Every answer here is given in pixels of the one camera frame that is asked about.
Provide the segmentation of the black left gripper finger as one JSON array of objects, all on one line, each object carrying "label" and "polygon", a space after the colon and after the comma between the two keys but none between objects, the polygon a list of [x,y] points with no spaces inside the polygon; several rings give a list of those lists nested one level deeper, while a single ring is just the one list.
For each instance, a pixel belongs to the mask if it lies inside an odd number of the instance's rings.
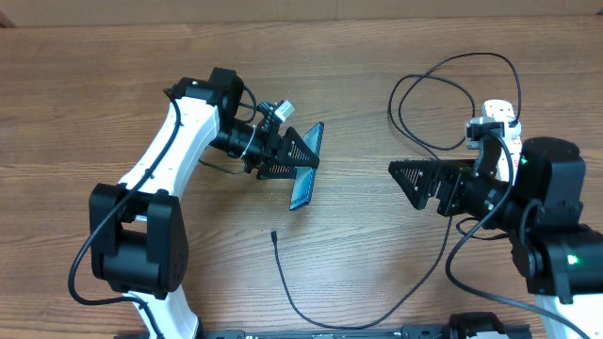
[{"label": "black left gripper finger", "polygon": [[256,169],[256,178],[258,180],[295,179],[298,171],[297,167],[268,163],[263,163]]},{"label": "black left gripper finger", "polygon": [[278,165],[314,168],[319,165],[320,126],[315,125],[304,137],[289,127],[282,137],[275,160]]}]

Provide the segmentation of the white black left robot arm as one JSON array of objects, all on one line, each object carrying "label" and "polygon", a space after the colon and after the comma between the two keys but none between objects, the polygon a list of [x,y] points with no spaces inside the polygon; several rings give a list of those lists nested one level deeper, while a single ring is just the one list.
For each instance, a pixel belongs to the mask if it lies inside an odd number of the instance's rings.
[{"label": "white black left robot arm", "polygon": [[167,117],[154,140],[116,185],[90,194],[90,254],[93,275],[117,292],[118,302],[138,308],[148,338],[201,338],[202,321],[183,288],[188,241],[180,200],[187,183],[213,147],[238,159],[257,179],[291,179],[289,208],[312,199],[324,124],[304,135],[281,125],[294,112],[288,100],[253,101],[259,123],[236,113],[249,92],[236,71],[216,67],[210,77],[181,78],[167,89]]}]

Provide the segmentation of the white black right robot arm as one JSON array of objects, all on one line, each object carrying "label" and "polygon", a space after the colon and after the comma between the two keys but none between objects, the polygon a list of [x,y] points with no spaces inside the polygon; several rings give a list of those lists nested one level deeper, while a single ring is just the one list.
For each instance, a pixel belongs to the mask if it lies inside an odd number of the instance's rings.
[{"label": "white black right robot arm", "polygon": [[[479,160],[400,160],[388,171],[413,207],[430,197],[444,217],[468,214],[477,223],[448,255],[445,271],[457,287],[543,318],[552,338],[594,338],[602,332],[602,235],[580,222],[586,165],[579,147],[555,137],[527,140],[519,166],[496,179],[487,158],[509,154],[501,137],[482,137]],[[480,229],[500,229],[512,244],[513,264],[536,302],[528,304],[462,282],[452,261]]]}]

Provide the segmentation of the white charger plug adapter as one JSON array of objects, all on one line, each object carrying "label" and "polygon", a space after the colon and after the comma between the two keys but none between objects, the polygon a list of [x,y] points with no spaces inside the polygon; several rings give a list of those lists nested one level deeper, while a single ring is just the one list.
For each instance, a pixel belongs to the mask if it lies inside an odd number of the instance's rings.
[{"label": "white charger plug adapter", "polygon": [[518,119],[511,118],[509,116],[503,116],[499,117],[498,121],[503,123],[504,139],[514,139],[521,136],[522,125]]}]

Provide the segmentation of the white power strip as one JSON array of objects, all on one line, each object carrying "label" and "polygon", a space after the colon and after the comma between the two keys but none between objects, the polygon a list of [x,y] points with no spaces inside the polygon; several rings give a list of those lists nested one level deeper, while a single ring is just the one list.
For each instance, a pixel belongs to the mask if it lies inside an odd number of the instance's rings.
[{"label": "white power strip", "polygon": [[504,123],[503,140],[509,149],[513,161],[513,177],[516,178],[522,150],[522,125],[519,121],[512,125],[515,120],[513,105],[504,100],[488,100],[481,106],[481,114],[483,117],[493,118],[495,121]]}]

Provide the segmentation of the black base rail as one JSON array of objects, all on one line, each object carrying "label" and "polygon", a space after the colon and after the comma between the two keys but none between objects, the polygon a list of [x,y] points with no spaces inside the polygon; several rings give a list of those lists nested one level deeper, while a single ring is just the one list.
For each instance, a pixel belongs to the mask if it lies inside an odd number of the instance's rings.
[{"label": "black base rail", "polygon": [[399,329],[316,331],[204,331],[195,339],[532,339],[529,325],[505,325],[490,312],[453,314],[447,324],[403,325]]}]

